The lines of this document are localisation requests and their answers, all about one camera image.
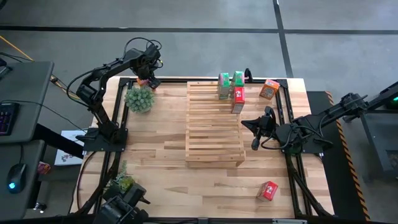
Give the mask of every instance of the yellow cable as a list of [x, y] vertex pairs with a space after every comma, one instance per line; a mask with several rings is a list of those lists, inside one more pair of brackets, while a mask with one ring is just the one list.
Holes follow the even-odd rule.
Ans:
[[[7, 43], [8, 45], [10, 45], [12, 48], [16, 49], [19, 53], [23, 54], [25, 57], [27, 57], [29, 60], [34, 61], [31, 57], [29, 57], [29, 55], [25, 54], [22, 50], [20, 50], [19, 48], [17, 48], [14, 44], [10, 43], [8, 40], [6, 40], [3, 36], [0, 35], [0, 39], [2, 39], [3, 41], [5, 41], [5, 43]], [[59, 84], [59, 82], [55, 82], [55, 84], [60, 87], [62, 89], [62, 91], [64, 91], [65, 93], [67, 93], [66, 90], [63, 89], [63, 87], [61, 86], [61, 84]], [[76, 96], [73, 93], [69, 93], [69, 95], [74, 98], [79, 100], [80, 98], [78, 96]]]

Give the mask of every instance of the gray floor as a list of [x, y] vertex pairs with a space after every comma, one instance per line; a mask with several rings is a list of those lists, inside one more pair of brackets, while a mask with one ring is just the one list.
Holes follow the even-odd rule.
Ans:
[[[394, 0], [279, 0], [279, 4], [285, 29], [398, 29]], [[0, 21], [26, 26], [277, 28], [272, 0], [13, 0], [0, 12]], [[157, 75], [215, 76], [249, 67], [255, 77], [286, 77], [278, 34], [0, 31], [0, 35], [35, 60], [54, 61], [54, 75], [65, 83], [120, 56], [125, 41], [136, 36], [163, 43], [165, 64]], [[373, 95], [398, 79], [398, 35], [287, 34], [286, 41], [294, 77], [304, 78], [307, 90], [331, 91], [335, 101], [351, 91]], [[18, 54], [1, 41], [0, 50]], [[82, 127], [91, 123], [91, 115], [53, 85], [45, 104]], [[54, 131], [73, 129], [45, 110], [40, 119]], [[356, 170], [366, 175], [371, 158], [361, 124], [344, 124], [344, 130]], [[54, 153], [46, 155], [48, 161], [53, 157]], [[62, 171], [74, 179], [78, 167]], [[371, 219], [397, 222], [398, 181], [361, 182]], [[74, 187], [74, 180], [44, 187], [40, 197], [47, 199], [49, 208], [43, 215], [66, 214]]]

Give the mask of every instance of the yellow black striped tape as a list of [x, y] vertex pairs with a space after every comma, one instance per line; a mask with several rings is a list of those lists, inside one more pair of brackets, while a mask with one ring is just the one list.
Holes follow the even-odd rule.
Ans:
[[[329, 91], [326, 91], [326, 94], [329, 97], [330, 104], [334, 105], [333, 97], [331, 96], [331, 93]], [[358, 193], [359, 201], [361, 202], [363, 213], [365, 215], [365, 219], [366, 219], [366, 221], [370, 221], [371, 218], [369, 216], [368, 209], [366, 208], [365, 198], [363, 197], [361, 186], [359, 186], [358, 175], [355, 172], [353, 160], [351, 159], [351, 154], [349, 153], [349, 150], [348, 150], [347, 141], [343, 134], [343, 127], [341, 126], [341, 123], [339, 120], [336, 121], [336, 124], [337, 124], [337, 128], [338, 128], [338, 132], [340, 133], [341, 142], [343, 143], [344, 151], [346, 153], [346, 158], [347, 158], [348, 165], [349, 165], [349, 168], [351, 171], [351, 175], [353, 176], [353, 180], [355, 182], [356, 192]]]

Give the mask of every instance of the computer mouse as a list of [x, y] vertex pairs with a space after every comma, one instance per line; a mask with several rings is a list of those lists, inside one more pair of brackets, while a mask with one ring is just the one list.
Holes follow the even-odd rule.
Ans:
[[23, 163], [11, 167], [7, 176], [7, 189], [10, 193], [18, 194], [23, 191], [25, 187], [26, 170], [27, 166]]

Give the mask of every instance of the wooden tabletop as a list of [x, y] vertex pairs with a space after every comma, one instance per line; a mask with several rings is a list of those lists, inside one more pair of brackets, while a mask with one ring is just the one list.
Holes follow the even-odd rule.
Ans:
[[[310, 114], [304, 80], [290, 78], [287, 81], [294, 116]], [[112, 116], [118, 83], [119, 77], [109, 79], [104, 97], [103, 105], [109, 117]], [[268, 101], [257, 97], [261, 87], [260, 84], [245, 84], [247, 100], [241, 119], [256, 119], [264, 114], [265, 106], [276, 109], [275, 98]], [[251, 150], [254, 137], [245, 127], [243, 138], [246, 160], [238, 168], [186, 167], [186, 96], [186, 83], [163, 83], [156, 89], [155, 104], [150, 112], [129, 113], [129, 137], [121, 161], [127, 161], [127, 174], [147, 189], [146, 199], [151, 202], [150, 205], [139, 202], [138, 207], [145, 209], [151, 217], [293, 218], [284, 155], [280, 151]], [[287, 115], [283, 95], [282, 104]], [[122, 111], [123, 105], [119, 110], [119, 123]], [[278, 146], [278, 143], [269, 141], [269, 145]], [[103, 156], [101, 152], [94, 155], [82, 175], [82, 204], [98, 185]], [[333, 213], [321, 160], [312, 154], [303, 154], [302, 157], [308, 188], [326, 211]], [[275, 182], [279, 189], [273, 201], [262, 202], [256, 199], [256, 194], [260, 185], [267, 181]], [[301, 190], [298, 195], [300, 208], [304, 212]], [[76, 195], [71, 212], [77, 210], [75, 199]]]

